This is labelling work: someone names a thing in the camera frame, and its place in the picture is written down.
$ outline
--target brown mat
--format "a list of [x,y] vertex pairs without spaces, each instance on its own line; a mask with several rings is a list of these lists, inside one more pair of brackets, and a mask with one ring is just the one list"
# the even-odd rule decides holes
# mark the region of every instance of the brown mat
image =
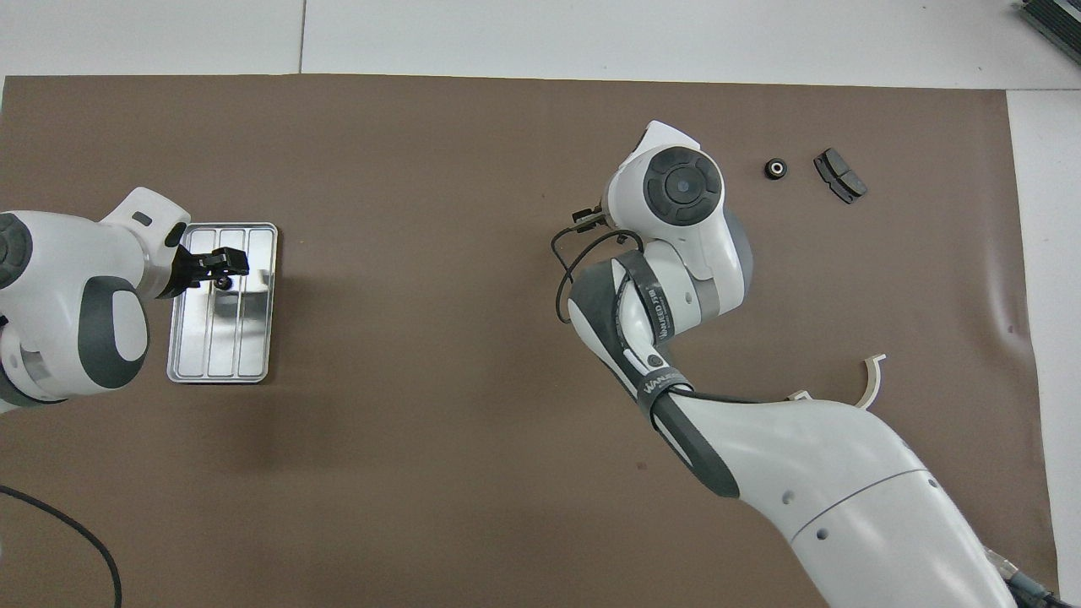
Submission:
[[[675,341],[682,371],[854,402],[886,353],[875,411],[1054,584],[998,91],[9,77],[0,209],[96,220],[144,185],[282,241],[267,381],[171,384],[154,303],[130,387],[0,417],[0,480],[97,532],[126,606],[823,606],[556,320],[548,238],[652,118],[718,159],[756,255],[743,307]],[[853,206],[812,167],[829,146],[870,188]],[[82,539],[0,517],[0,604],[107,605]]]

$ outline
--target white robotic arm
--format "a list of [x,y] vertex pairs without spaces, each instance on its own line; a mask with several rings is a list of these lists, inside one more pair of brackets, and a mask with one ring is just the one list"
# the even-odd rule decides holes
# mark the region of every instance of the white robotic arm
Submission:
[[188,253],[189,221],[146,188],[98,223],[0,214],[0,412],[120,388],[146,356],[146,300],[246,274],[243,252]]
[[835,401],[731,402],[693,392],[664,343],[738,306],[750,249],[720,170],[652,122],[609,183],[610,226],[655,239],[585,268],[575,330],[691,472],[766,516],[835,607],[1016,604],[972,528],[907,445]]

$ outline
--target white floor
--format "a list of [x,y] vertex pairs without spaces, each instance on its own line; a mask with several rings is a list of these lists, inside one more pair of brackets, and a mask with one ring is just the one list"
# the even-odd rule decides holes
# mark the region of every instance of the white floor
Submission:
[[1081,67],[1011,0],[0,0],[0,77],[302,68],[1011,90],[1060,587],[1081,603]]

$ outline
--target black ribbed object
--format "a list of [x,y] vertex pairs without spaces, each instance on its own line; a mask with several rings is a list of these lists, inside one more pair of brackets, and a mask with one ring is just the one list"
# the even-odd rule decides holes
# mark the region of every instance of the black ribbed object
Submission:
[[1081,0],[1025,0],[1020,14],[1081,64]]

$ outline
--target silver rectangular tray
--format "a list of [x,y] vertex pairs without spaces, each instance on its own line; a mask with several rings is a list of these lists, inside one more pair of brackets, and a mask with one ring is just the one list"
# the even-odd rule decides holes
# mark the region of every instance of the silver rectangular tray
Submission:
[[191,253],[231,247],[248,253],[249,274],[223,290],[203,281],[173,300],[165,372],[173,382],[252,384],[267,375],[278,228],[267,223],[190,224]]

